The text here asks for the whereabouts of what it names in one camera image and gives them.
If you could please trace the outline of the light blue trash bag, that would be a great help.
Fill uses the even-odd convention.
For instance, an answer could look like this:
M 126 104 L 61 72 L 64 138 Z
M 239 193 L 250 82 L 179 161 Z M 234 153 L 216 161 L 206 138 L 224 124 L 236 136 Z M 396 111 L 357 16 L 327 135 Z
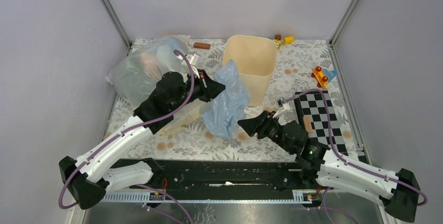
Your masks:
M 219 138 L 232 138 L 238 121 L 246 118 L 249 92 L 241 80 L 235 61 L 230 60 L 215 72 L 216 82 L 225 90 L 201 109 L 201 117 L 209 132 Z

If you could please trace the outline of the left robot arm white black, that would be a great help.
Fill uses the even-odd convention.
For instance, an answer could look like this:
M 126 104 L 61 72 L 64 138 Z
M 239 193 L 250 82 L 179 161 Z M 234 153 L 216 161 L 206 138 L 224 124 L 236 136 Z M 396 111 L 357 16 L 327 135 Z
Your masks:
M 139 161 L 116 169 L 112 166 L 131 148 L 169 124 L 184 106 L 194 100 L 210 102 L 224 90 L 225 85 L 209 78 L 203 69 L 187 76 L 178 72 L 165 73 L 149 97 L 116 132 L 85 154 L 77 158 L 66 156 L 59 161 L 64 183 L 59 206 L 66 208 L 63 205 L 65 191 L 70 192 L 81 209 L 88 209 L 107 193 L 124 187 L 159 186 L 162 174 L 147 162 Z

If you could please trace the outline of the black white checkerboard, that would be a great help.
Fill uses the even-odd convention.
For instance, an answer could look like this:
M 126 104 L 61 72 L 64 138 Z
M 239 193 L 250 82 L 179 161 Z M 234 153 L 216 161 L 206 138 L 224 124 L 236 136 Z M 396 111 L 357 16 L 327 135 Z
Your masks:
M 323 95 L 327 100 L 330 112 L 332 139 L 335 141 L 337 150 L 347 155 L 348 152 L 345 141 L 329 93 L 324 91 Z M 295 99 L 294 104 L 299 124 L 305 126 L 305 124 L 309 122 L 311 125 L 312 132 L 309 133 L 309 138 L 330 145 L 327 111 L 322 100 L 322 95 L 317 92 L 310 92 Z

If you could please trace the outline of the yellow toy block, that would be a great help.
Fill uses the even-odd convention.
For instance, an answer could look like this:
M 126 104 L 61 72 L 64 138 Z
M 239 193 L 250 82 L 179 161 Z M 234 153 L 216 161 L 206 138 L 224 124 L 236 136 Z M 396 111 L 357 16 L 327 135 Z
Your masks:
M 284 44 L 292 44 L 295 38 L 293 36 L 287 36 L 283 38 Z

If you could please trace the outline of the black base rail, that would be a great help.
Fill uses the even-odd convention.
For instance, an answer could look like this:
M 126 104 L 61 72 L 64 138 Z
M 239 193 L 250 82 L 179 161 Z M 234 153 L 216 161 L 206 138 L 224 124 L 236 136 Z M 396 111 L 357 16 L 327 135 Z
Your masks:
M 146 186 L 185 200 L 293 200 L 293 191 L 320 193 L 317 182 L 304 183 L 295 162 L 192 161 L 146 158 L 153 177 Z

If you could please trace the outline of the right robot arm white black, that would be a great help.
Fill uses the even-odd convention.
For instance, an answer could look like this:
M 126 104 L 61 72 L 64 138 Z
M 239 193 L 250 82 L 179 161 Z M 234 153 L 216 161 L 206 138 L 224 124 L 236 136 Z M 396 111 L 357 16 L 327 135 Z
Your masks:
M 300 182 L 306 188 L 316 185 L 331 187 L 363 197 L 392 217 L 413 223 L 419 200 L 419 185 L 414 173 L 373 167 L 346 159 L 331 147 L 308 137 L 308 132 L 296 121 L 281 125 L 273 112 L 238 121 L 251 137 L 269 138 L 286 152 L 295 155 L 301 165 Z

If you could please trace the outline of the translucent white yellow trash bag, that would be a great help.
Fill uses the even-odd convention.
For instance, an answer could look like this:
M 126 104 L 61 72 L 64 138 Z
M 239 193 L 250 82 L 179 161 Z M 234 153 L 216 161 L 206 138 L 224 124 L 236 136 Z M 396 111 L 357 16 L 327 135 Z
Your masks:
M 140 43 L 110 70 L 106 80 L 133 111 L 148 99 L 165 73 L 190 73 L 183 58 L 173 52 L 189 54 L 189 42 L 189 35 L 170 35 Z

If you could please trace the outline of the beige plastic trash bin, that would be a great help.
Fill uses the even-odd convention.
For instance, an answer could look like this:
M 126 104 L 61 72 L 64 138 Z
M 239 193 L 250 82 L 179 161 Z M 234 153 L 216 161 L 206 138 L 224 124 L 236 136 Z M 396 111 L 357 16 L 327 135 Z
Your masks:
M 250 96 L 248 106 L 258 107 L 264 101 L 275 72 L 277 48 L 268 38 L 234 35 L 227 39 L 222 65 L 233 60 Z

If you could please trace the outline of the floral patterned table mat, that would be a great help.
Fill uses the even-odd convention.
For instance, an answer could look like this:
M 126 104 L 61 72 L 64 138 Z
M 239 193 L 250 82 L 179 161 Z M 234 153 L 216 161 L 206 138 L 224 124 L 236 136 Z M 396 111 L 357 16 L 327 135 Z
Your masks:
M 209 43 L 209 50 L 196 49 L 201 57 L 197 61 L 198 68 L 206 70 L 209 75 L 222 67 L 223 52 L 227 39 L 191 39 L 189 46 L 194 42 Z M 258 116 L 263 110 L 277 110 L 276 100 L 289 98 L 294 92 L 306 91 L 316 87 L 310 72 L 315 66 L 334 69 L 327 40 L 299 40 L 290 45 L 282 45 L 277 50 L 276 69 L 268 87 L 262 104 L 258 107 L 246 108 L 247 118 Z M 336 140 L 337 148 L 347 153 L 351 158 L 358 160 L 353 132 L 348 121 L 343 95 L 335 78 L 327 87 L 334 112 L 344 140 Z M 290 103 L 290 111 L 286 111 L 279 118 L 281 124 L 297 120 L 295 106 Z M 132 115 L 129 104 L 116 96 L 103 140 L 120 128 Z M 295 156 L 285 152 L 270 139 L 256 139 L 248 136 L 240 127 L 233 138 L 222 139 L 213 136 L 204 125 L 202 118 L 198 118 L 188 125 L 184 125 L 170 134 L 156 134 L 154 137 L 141 141 L 127 152 L 123 158 L 143 159 L 177 159 L 177 160 L 235 160 L 235 161 L 294 161 Z

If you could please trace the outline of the small tan wooden block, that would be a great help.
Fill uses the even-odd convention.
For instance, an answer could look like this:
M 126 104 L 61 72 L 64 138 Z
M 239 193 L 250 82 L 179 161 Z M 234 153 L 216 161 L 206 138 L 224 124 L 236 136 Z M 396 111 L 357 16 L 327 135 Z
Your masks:
M 304 126 L 305 126 L 305 130 L 308 133 L 313 133 L 312 122 L 311 122 L 311 118 L 309 116 L 304 116 L 303 117 L 303 123 L 304 123 Z

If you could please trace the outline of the brown cylinder toy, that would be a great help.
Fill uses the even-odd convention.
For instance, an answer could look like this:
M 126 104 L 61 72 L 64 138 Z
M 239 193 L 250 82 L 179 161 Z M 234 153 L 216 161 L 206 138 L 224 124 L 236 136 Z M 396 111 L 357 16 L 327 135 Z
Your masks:
M 193 47 L 196 49 L 204 49 L 204 50 L 209 50 L 211 48 L 211 45 L 208 43 L 202 43 L 202 42 L 195 42 L 193 44 Z

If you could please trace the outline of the orange red toy car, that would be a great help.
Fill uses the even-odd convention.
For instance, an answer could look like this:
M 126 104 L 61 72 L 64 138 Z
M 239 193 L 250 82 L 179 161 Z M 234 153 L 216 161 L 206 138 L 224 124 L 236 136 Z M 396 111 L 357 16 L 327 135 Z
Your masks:
M 323 72 L 323 69 L 320 66 L 316 66 L 312 73 L 311 77 L 314 78 L 317 81 L 317 87 L 318 88 L 324 88 L 328 86 L 329 78 L 328 76 Z

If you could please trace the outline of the blue triangle toy piece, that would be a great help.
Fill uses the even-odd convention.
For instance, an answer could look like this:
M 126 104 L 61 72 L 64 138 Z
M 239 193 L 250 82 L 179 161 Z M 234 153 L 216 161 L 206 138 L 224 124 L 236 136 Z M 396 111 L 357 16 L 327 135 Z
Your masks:
M 323 70 L 323 74 L 328 78 L 328 82 L 331 82 L 337 76 L 337 71 L 336 70 L 328 70 L 325 68 Z

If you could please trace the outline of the yellow toy figure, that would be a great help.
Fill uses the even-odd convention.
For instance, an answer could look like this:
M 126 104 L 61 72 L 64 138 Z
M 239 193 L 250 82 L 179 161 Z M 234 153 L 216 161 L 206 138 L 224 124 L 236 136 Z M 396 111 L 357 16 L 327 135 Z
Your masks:
M 276 48 L 277 48 L 277 49 L 280 49 L 280 48 L 281 48 L 281 45 L 282 45 L 281 40 L 274 39 L 273 41 L 274 41 L 274 43 L 275 43 Z

